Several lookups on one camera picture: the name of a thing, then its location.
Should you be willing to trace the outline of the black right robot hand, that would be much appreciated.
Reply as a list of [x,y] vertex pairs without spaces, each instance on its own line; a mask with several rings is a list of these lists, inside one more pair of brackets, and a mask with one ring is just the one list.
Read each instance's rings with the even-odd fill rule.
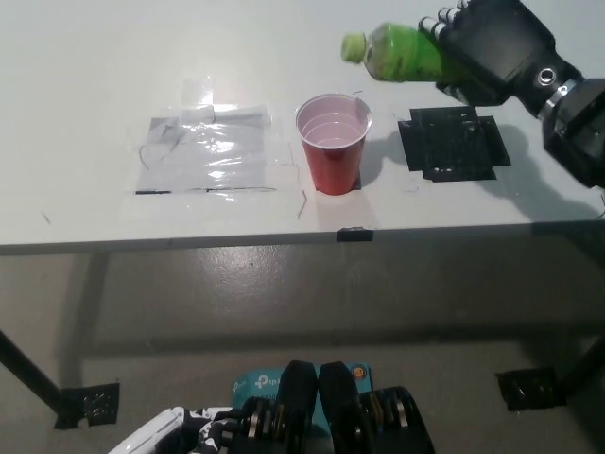
[[460,1],[424,17],[419,30],[463,72],[459,80],[436,87],[470,106],[499,106],[515,97],[537,117],[566,82],[584,80],[557,53],[550,30],[520,1]]

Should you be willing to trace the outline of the white and black left hand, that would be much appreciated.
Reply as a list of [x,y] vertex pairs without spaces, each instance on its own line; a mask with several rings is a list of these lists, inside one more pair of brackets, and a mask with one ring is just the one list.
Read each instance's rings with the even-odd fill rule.
[[223,432],[237,430],[241,416],[242,410],[232,407],[174,407],[147,421],[110,453],[218,453]]

